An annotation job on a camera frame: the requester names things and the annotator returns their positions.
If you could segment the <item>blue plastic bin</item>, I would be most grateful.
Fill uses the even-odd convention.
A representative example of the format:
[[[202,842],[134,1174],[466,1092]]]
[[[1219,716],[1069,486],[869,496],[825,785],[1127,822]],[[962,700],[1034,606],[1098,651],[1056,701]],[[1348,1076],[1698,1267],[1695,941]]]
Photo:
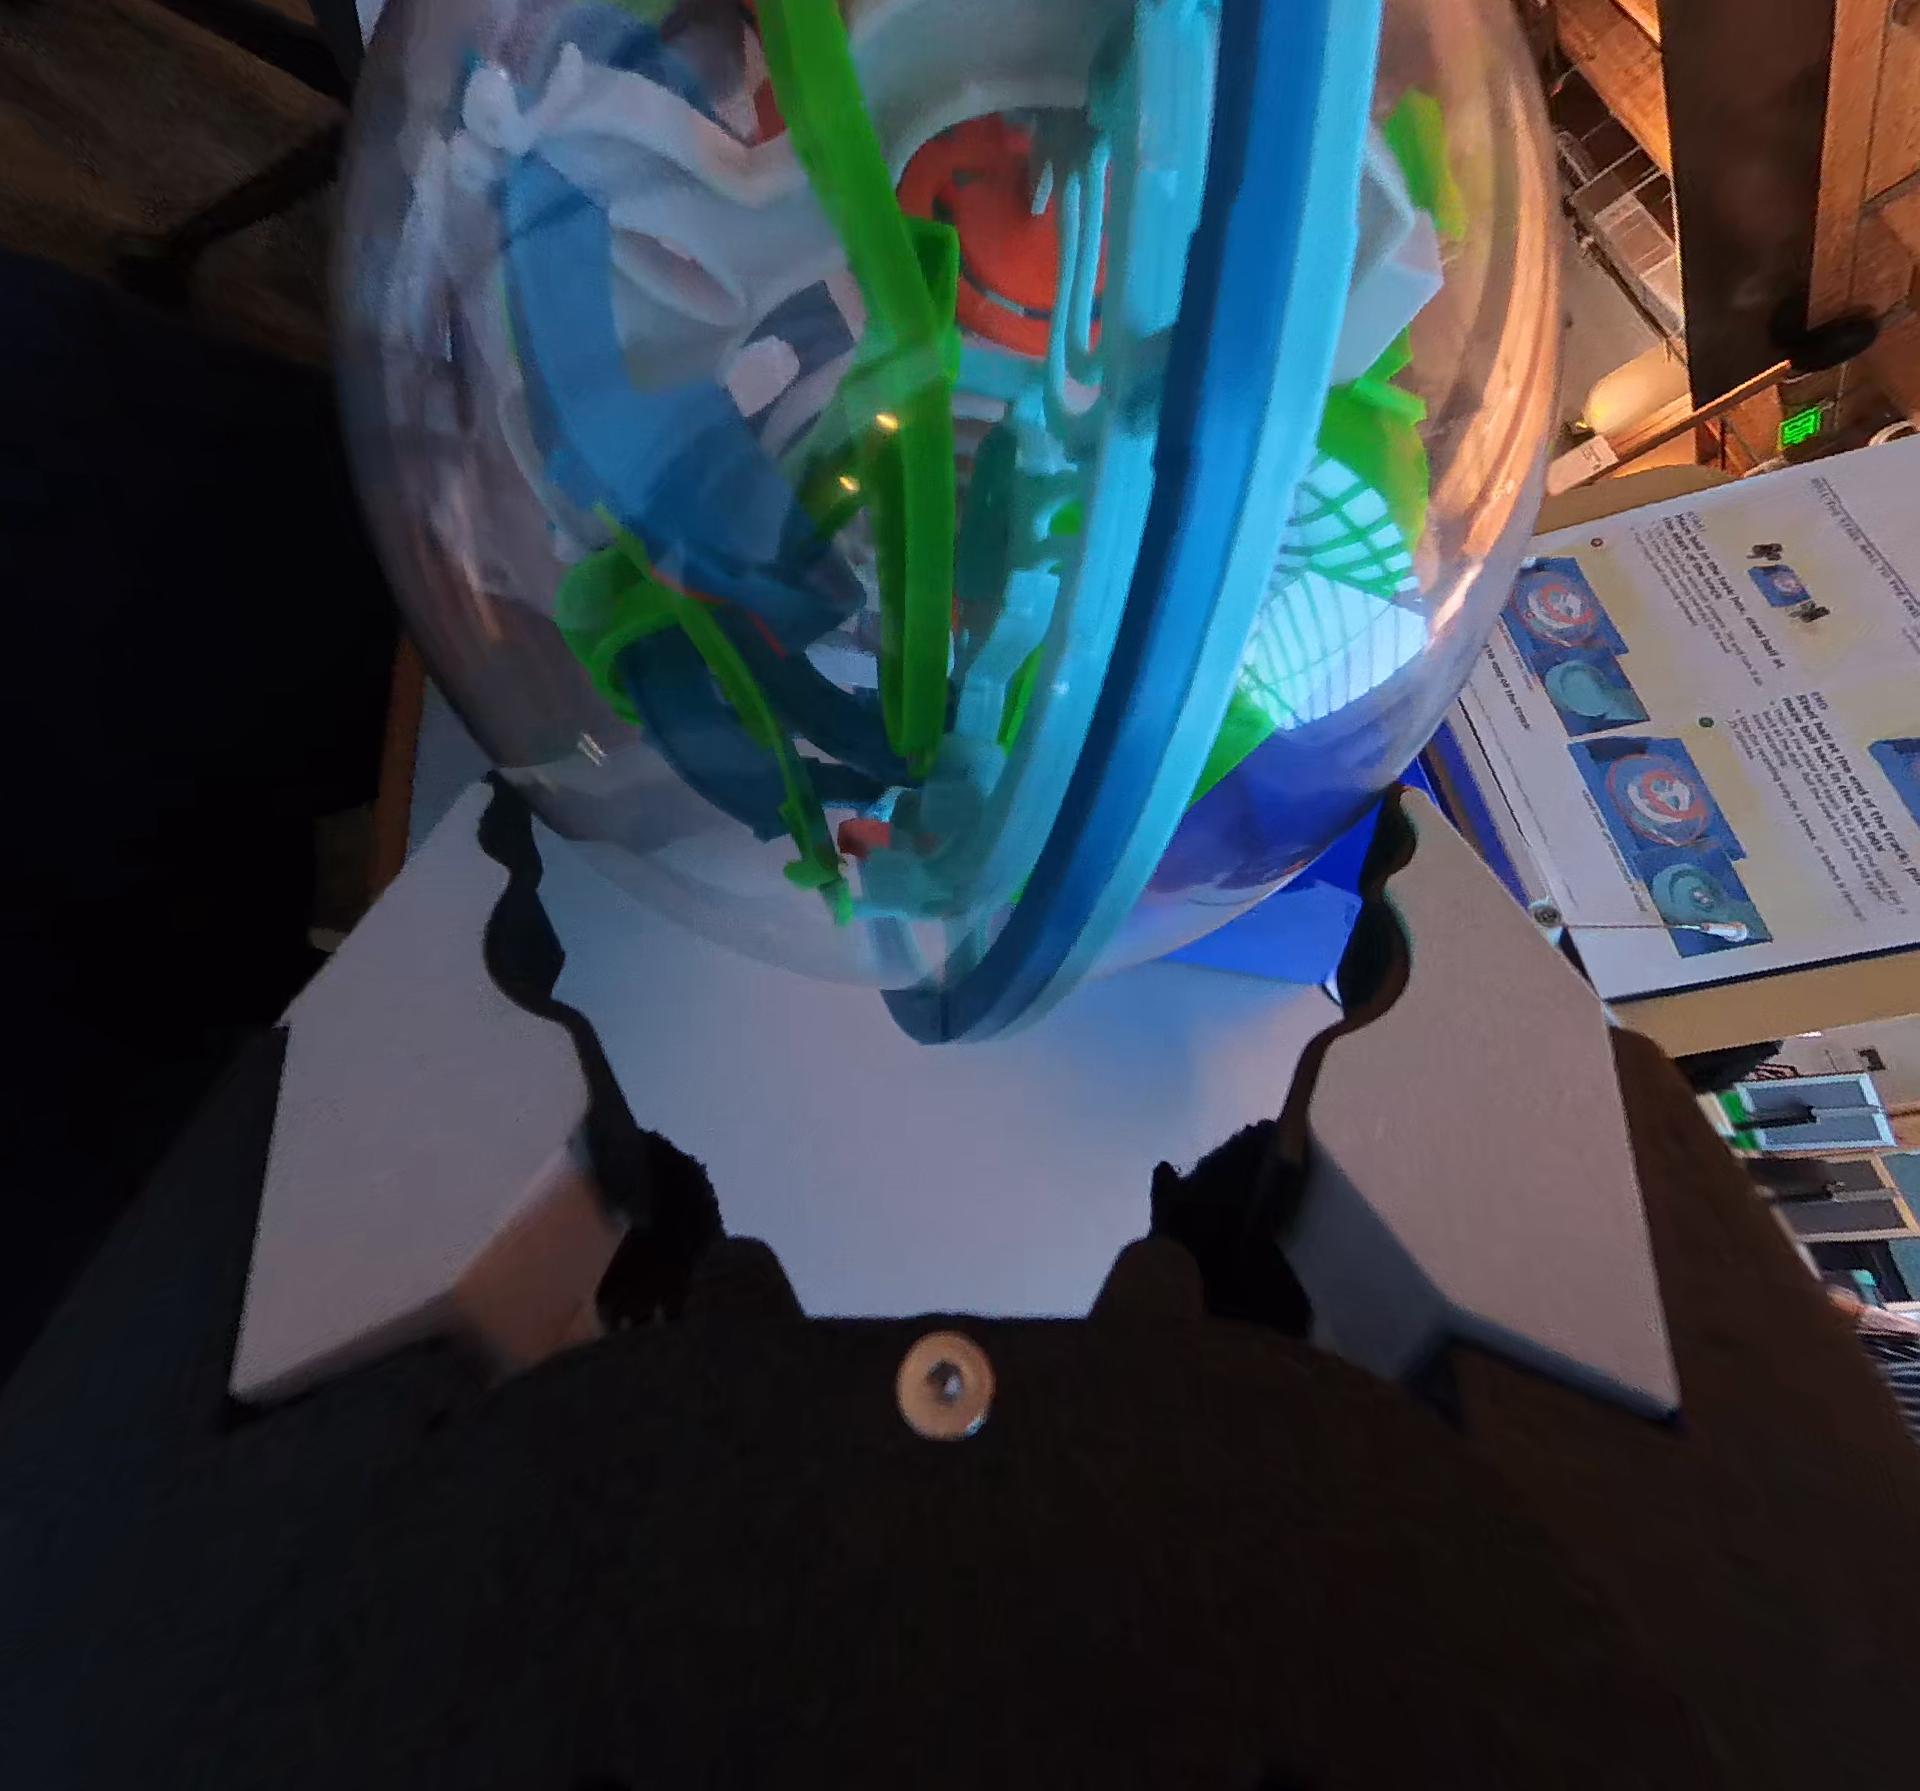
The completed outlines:
[[[1525,879],[1512,863],[1484,789],[1452,724],[1442,726],[1403,768],[1399,787],[1427,794],[1508,896],[1528,909]],[[1283,889],[1212,932],[1174,948],[1162,962],[1286,984],[1330,984],[1360,913],[1377,825],[1380,806],[1374,806]]]

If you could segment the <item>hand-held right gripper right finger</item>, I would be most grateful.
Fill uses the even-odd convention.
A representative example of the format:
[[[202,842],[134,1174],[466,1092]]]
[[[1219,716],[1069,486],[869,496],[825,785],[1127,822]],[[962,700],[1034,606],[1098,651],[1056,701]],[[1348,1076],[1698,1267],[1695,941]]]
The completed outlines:
[[[1313,1344],[1405,1389],[1465,1347],[1673,1419],[1611,1023],[1422,793],[1380,810],[1334,987],[1283,1114]]]

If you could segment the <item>printed instruction sheet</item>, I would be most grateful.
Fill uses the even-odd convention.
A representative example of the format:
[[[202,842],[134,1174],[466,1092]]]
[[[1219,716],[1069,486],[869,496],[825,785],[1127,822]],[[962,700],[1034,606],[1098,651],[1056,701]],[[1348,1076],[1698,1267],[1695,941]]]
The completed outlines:
[[[1617,1008],[1916,954],[1916,440],[1538,538],[1450,729]]]

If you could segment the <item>clear plastic maze ball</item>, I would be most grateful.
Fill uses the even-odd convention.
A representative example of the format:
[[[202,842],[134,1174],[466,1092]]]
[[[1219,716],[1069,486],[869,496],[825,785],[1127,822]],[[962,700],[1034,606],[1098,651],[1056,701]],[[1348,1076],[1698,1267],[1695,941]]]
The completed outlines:
[[[1304,870],[1544,499],[1510,0],[386,0],[352,477],[498,777],[983,1042]]]

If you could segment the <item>brown wooden furniture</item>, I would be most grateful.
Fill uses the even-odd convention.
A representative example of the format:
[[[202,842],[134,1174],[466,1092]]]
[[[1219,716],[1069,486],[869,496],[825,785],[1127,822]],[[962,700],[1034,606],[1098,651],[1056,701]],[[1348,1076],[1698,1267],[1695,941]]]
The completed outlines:
[[[2,242],[325,362],[351,0],[4,0]]]

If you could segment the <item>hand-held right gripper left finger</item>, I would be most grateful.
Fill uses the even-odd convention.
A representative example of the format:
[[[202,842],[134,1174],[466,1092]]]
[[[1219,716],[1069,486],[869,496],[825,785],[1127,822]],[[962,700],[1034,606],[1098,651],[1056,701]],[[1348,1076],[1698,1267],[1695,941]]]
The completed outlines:
[[[509,870],[470,785],[284,1018],[230,1349],[236,1402],[284,1402],[425,1340],[496,1374],[600,1333],[623,1227],[585,1161],[563,1028],[485,962]]]

